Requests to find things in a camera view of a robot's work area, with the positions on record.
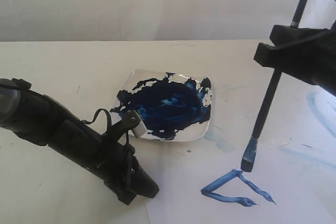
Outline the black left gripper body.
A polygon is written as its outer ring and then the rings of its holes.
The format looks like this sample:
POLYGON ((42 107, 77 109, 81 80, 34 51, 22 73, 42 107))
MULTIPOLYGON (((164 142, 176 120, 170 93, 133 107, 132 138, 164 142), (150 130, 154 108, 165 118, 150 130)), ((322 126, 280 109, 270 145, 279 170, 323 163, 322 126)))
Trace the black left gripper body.
POLYGON ((135 149, 119 139, 128 132, 114 132, 112 125, 99 134, 80 122, 70 120, 60 125, 60 153, 103 180, 117 196, 121 187, 133 189, 133 173, 141 166, 135 149))

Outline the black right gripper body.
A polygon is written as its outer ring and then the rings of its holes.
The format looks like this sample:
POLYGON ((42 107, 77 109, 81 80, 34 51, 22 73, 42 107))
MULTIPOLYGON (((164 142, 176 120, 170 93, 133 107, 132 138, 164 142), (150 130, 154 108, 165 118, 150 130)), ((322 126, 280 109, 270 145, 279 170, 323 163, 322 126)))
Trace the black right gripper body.
POLYGON ((317 70, 313 75, 313 83, 335 95, 335 22, 317 40, 317 47, 317 70))

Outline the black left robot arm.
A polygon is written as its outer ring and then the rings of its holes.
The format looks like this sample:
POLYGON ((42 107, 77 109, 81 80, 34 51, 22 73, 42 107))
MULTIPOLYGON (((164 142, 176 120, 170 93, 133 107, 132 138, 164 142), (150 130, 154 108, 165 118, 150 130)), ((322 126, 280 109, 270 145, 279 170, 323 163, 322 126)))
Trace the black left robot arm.
POLYGON ((146 127, 137 112, 128 110, 100 134, 53 98, 31 90, 23 79, 1 79, 1 128, 38 146, 48 146, 100 178, 118 200, 129 205, 136 196, 154 198, 156 182, 143 170, 129 143, 120 138, 140 137, 146 127))

